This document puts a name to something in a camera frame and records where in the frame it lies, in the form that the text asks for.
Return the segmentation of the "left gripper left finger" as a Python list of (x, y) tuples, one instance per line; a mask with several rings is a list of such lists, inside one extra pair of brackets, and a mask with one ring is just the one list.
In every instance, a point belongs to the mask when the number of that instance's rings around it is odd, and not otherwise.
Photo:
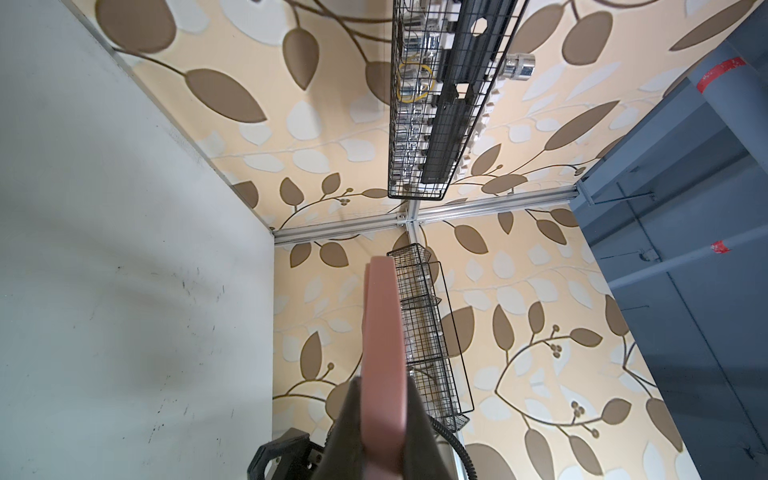
[(350, 382), (342, 409), (326, 442), (324, 456), (313, 479), (360, 480), (365, 452), (361, 440), (361, 378)]

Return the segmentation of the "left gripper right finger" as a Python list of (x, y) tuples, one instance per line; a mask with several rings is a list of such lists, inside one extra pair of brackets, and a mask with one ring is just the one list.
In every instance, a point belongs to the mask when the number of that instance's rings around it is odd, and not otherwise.
[(407, 379), (406, 436), (403, 448), (404, 480), (449, 480), (434, 439), (433, 429), (412, 378)]

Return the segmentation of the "phone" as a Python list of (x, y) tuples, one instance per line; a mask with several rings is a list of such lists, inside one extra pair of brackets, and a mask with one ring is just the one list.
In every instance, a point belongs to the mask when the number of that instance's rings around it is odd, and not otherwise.
[(394, 260), (366, 267), (360, 386), (365, 479), (400, 479), (407, 430), (405, 340)]

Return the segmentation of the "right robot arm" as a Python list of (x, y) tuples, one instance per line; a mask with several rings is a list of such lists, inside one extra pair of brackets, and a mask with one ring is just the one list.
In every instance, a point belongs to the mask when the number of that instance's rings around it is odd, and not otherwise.
[[(472, 459), (457, 436), (439, 420), (429, 416), (435, 435), (441, 437), (461, 461), (467, 479), (477, 480)], [(247, 470), (247, 479), (310, 479), (317, 470), (324, 447), (310, 440), (310, 435), (290, 428), (277, 440), (259, 447)]]

